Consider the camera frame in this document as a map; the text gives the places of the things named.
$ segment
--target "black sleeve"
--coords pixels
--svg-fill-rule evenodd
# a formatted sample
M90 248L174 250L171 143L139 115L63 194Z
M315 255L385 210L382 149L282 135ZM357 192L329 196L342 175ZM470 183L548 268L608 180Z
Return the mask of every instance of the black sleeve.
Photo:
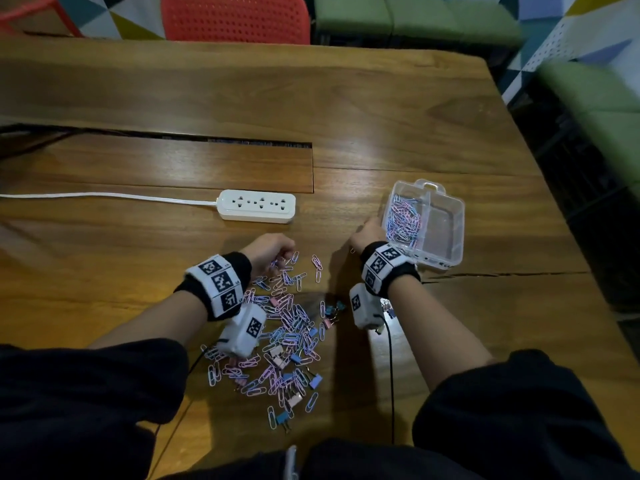
M144 479L188 375L185 349L153 339L98 350L0 346L0 477Z
M413 443L487 480L640 478L580 380L535 350L443 381Z

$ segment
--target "power strip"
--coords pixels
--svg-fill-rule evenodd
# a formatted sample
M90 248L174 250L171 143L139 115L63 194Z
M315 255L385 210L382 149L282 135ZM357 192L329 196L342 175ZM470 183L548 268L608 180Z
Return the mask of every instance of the power strip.
M220 217L228 221L270 222L288 224L296 215L296 197L292 194L258 192L253 190L223 190L217 201L185 200L148 195L119 194L111 192L74 192L61 194L0 194L0 198L40 199L69 197L108 197L181 203L217 207Z
M296 215L296 197L274 192L224 190L218 197L218 213L228 221L288 224Z

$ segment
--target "forearm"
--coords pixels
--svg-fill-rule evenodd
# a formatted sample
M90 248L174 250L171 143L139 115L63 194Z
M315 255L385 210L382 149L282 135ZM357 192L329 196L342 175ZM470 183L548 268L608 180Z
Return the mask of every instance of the forearm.
M413 276L391 282L388 297L430 390L453 374L493 360L480 340Z
M87 348L101 349L146 339L172 339L185 345L206 322L207 309L201 300L187 291L178 291Z

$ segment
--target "pile of paper clips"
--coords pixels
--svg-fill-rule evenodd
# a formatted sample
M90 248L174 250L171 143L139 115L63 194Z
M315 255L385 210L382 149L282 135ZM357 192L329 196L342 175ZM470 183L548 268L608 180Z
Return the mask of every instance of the pile of paper clips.
M387 219L389 241L399 242L410 248L416 247L422 220L414 207L416 203L420 203L420 200L394 195Z
M314 349L318 342L324 340L326 330L339 321L338 313L346 308L340 301L336 306L326 306L324 301L321 301L320 321L316 327L302 306L294 304L294 296L288 293L287 287L295 285L296 290L301 291L302 279L307 275L289 275L299 256L300 254L295 252L277 276L270 279L260 276L253 282L270 292L270 296L257 296L255 288L247 290L244 294L245 303L256 303L264 309L267 313L267 323L269 320L277 320L280 323L275 330L263 332L258 337L259 341L269 341L269 344L262 348L262 354L258 353L239 362L235 357L229 357L215 347L208 349L205 345L201 346L204 357L213 362L207 374L209 385L213 387L220 382L222 376L228 376L234 380L237 385L236 391L241 394L249 397L261 394L277 396L278 405L283 411L276 414L273 406L267 408L269 427L276 429L282 425L286 432L291 430L289 420L294 417L293 408L306 397L307 388L314 392L307 401L305 411L310 413L316 405L316 389L323 378L320 374L313 373L308 365L320 360L320 355ZM316 266L316 282L319 282L322 263L316 255L313 255L312 261ZM221 362L224 360L228 362L222 366ZM260 362L267 367L257 379L249 381L248 369L258 367ZM287 372L285 368L289 364L293 364L294 367Z

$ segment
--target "plastic box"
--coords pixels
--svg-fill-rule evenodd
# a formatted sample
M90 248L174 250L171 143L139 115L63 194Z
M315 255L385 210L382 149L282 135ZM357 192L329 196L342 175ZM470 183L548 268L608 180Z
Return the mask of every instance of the plastic box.
M385 209L382 222L385 230L395 195L415 200L411 205L420 215L420 227L412 244L391 238L389 241L427 266L448 269L460 264L465 240L465 203L447 195L442 185L428 180L420 179L414 184L398 181Z

